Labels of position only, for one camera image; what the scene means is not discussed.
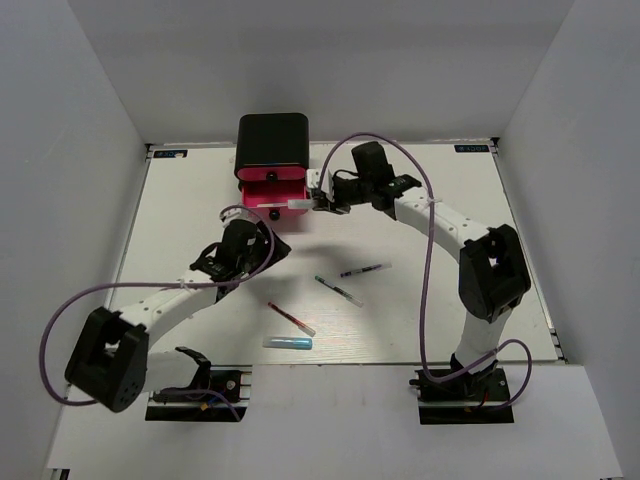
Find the pink drawer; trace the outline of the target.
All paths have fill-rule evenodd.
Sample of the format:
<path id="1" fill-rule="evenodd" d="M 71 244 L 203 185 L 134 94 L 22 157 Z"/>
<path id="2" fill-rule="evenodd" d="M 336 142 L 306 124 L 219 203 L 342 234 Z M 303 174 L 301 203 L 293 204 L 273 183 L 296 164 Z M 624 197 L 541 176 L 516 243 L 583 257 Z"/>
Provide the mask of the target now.
<path id="1" fill-rule="evenodd" d="M 240 191 L 243 205 L 258 211 L 262 216 L 268 217 L 270 220 L 276 221 L 306 213 L 306 210 L 291 210 L 289 208 L 255 208 L 256 205 L 262 203 L 288 202 L 290 199 L 307 199 L 306 187 L 302 180 L 243 182 Z"/>
<path id="2" fill-rule="evenodd" d="M 235 172 L 242 182 L 296 181 L 305 177 L 306 168 L 300 166 L 258 166 L 245 167 Z"/>

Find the green pen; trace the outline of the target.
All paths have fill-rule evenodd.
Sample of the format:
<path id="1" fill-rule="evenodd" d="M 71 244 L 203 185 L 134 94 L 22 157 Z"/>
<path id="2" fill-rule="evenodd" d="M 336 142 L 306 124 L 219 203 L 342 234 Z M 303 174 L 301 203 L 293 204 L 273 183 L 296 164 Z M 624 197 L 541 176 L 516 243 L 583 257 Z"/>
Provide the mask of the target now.
<path id="1" fill-rule="evenodd" d="M 321 277 L 319 275 L 315 275 L 314 276 L 314 280 L 316 282 L 320 283 L 321 285 L 323 285 L 324 287 L 326 287 L 326 288 L 330 289 L 331 291 L 335 292 L 336 294 L 340 295 L 342 298 L 344 298 L 345 300 L 347 300 L 351 304 L 357 306 L 358 308 L 362 308 L 363 307 L 364 303 L 361 300 L 356 298 L 351 293 L 345 291 L 344 289 L 338 287 L 337 285 L 331 283 L 330 281 L 324 279 L 323 277 Z"/>

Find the purple pen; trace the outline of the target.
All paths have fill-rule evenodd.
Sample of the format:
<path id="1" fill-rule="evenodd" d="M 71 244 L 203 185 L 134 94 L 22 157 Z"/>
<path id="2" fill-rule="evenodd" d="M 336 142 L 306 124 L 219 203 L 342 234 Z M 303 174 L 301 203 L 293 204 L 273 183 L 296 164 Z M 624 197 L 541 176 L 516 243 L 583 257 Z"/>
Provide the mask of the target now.
<path id="1" fill-rule="evenodd" d="M 376 263 L 376 264 L 373 264 L 373 265 L 368 265 L 368 266 L 364 266 L 364 267 L 357 267 L 357 268 L 353 268 L 353 269 L 341 272 L 339 274 L 339 277 L 340 278 L 349 278 L 349 277 L 361 275 L 361 274 L 364 274 L 364 273 L 369 273 L 369 272 L 389 269 L 391 267 L 392 267 L 392 264 L 390 262 Z"/>

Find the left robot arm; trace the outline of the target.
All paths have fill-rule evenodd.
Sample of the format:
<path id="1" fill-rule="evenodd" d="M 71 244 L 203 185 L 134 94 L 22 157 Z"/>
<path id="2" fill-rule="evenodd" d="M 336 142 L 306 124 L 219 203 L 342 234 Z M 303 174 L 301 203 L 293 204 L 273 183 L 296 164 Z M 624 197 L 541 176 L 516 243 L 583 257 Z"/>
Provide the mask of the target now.
<path id="1" fill-rule="evenodd" d="M 153 346 L 195 313 L 221 302 L 291 248 L 264 223 L 233 220 L 178 280 L 134 304 L 91 312 L 65 370 L 66 380 L 114 413 L 144 392 L 199 399 L 210 393 L 211 362 L 185 346 Z"/>

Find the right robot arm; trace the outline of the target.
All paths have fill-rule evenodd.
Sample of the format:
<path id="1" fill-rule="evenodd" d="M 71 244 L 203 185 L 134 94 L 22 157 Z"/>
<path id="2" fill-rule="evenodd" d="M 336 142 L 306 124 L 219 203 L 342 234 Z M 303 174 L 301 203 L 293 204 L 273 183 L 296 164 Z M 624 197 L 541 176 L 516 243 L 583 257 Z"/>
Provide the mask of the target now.
<path id="1" fill-rule="evenodd" d="M 327 164 L 306 173 L 313 208 L 345 215 L 356 205 L 369 205 L 427 238 L 419 307 L 420 358 L 426 352 L 426 310 L 432 254 L 436 247 L 458 265 L 458 296 L 466 310 L 459 344 L 451 356 L 449 374 L 424 372 L 427 382 L 451 383 L 461 397 L 472 399 L 488 385 L 487 374 L 498 354 L 512 345 L 503 339 L 507 320 L 531 288 L 531 278 L 517 231 L 503 224 L 489 227 L 439 200 L 426 172 L 395 173 L 384 150 L 387 139 L 371 135 L 351 151 L 356 172 L 341 178 Z"/>

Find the red pen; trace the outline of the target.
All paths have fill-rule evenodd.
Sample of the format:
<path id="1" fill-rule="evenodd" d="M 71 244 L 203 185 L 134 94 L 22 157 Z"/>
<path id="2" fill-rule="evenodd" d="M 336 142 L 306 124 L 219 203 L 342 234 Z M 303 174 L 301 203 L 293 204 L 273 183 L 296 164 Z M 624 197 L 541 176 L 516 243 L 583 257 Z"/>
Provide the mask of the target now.
<path id="1" fill-rule="evenodd" d="M 283 318 L 287 319 L 292 324 L 294 324 L 299 330 L 304 332 L 309 337 L 314 337 L 316 335 L 316 331 L 313 328 L 311 328 L 309 325 L 307 325 L 306 323 L 302 322 L 301 320 L 299 320 L 295 316 L 291 315 L 290 313 L 284 311 L 282 308 L 280 308 L 279 306 L 275 305 L 274 303 L 269 302 L 268 303 L 268 307 L 271 310 L 273 310 L 274 312 L 276 312 L 277 314 L 279 314 L 280 316 L 282 316 Z"/>

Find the blue capped marker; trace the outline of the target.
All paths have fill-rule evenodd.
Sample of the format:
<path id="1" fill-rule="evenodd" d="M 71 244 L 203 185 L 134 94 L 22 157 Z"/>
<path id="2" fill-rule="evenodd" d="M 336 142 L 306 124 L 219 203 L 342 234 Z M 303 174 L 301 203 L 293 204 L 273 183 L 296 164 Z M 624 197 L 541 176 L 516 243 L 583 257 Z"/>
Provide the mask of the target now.
<path id="1" fill-rule="evenodd" d="M 302 337 L 266 337 L 262 343 L 264 348 L 308 351 L 313 348 L 311 338 Z"/>

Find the black drawer cabinet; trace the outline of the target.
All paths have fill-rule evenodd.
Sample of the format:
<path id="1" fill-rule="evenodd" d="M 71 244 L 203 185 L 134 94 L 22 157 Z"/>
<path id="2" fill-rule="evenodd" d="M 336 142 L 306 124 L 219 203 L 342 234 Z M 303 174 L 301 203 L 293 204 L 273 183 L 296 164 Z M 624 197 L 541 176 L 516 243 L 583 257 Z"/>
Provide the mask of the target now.
<path id="1" fill-rule="evenodd" d="M 309 120 L 304 114 L 266 113 L 241 117 L 234 174 L 245 167 L 271 165 L 296 165 L 307 171 L 309 160 Z"/>

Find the right blue label sticker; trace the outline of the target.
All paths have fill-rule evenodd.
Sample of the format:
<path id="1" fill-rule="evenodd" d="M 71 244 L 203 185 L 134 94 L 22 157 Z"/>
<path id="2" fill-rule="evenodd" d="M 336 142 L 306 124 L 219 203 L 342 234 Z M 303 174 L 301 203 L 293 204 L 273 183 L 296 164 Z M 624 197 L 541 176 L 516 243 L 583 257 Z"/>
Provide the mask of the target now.
<path id="1" fill-rule="evenodd" d="M 489 153 L 490 147 L 488 145 L 478 144 L 456 144 L 454 149 L 457 153 Z"/>

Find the blue label sticker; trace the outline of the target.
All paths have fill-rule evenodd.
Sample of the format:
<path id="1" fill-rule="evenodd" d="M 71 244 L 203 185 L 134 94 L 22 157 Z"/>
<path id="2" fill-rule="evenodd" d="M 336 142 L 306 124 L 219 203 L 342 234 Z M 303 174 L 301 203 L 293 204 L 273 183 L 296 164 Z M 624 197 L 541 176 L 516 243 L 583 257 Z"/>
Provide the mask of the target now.
<path id="1" fill-rule="evenodd" d="M 478 144 L 456 144 L 454 149 L 457 153 L 489 153 L 490 147 L 488 145 Z"/>
<path id="2" fill-rule="evenodd" d="M 188 155 L 188 151 L 186 149 L 178 149 L 178 150 L 155 150 L 153 152 L 154 159 L 175 159 L 175 158 L 186 158 Z"/>

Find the left blue label sticker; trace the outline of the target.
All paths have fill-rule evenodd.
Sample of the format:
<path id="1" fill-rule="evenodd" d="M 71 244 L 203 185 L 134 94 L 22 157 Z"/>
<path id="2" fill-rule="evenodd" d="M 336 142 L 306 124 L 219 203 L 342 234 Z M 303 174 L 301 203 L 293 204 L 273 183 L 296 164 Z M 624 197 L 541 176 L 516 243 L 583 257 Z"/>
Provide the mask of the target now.
<path id="1" fill-rule="evenodd" d="M 188 151 L 186 149 L 178 149 L 178 150 L 155 150 L 153 152 L 154 159 L 175 159 L 175 158 L 186 158 L 188 155 Z"/>

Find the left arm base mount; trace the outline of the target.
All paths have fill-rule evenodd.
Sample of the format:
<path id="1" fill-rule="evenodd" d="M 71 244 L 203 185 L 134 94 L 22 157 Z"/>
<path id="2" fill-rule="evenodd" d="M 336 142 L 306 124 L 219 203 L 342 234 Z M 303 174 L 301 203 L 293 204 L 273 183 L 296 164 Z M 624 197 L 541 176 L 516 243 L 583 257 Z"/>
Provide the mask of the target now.
<path id="1" fill-rule="evenodd" d="M 152 392 L 145 420 L 172 423 L 236 423 L 249 407 L 252 385 L 250 366 L 212 367 L 209 380 L 192 392 Z"/>

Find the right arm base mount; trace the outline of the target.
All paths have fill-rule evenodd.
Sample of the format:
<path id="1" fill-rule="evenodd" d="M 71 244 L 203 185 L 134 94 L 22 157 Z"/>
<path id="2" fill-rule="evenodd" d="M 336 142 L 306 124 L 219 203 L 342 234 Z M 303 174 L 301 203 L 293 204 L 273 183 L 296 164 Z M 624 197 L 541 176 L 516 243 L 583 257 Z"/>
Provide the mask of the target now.
<path id="1" fill-rule="evenodd" d="M 506 374 L 502 368 L 488 373 L 465 374 L 450 382 L 434 383 L 422 370 L 409 381 L 418 395 L 421 425 L 498 425 L 512 424 L 511 399 Z"/>

